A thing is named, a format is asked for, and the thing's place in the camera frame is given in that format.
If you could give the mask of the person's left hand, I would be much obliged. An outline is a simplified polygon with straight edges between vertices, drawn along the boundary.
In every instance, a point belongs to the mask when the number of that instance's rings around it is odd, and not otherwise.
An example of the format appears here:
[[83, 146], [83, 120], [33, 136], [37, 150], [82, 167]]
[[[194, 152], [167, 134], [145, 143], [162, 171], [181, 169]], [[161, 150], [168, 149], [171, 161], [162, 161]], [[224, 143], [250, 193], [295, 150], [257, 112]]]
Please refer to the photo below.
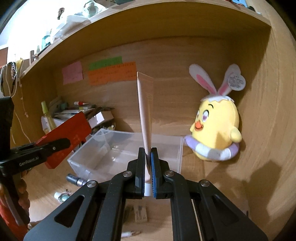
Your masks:
[[24, 177], [28, 171], [14, 175], [5, 175], [1, 172], [1, 205], [8, 210], [17, 227], [27, 226], [29, 218], [29, 194]]

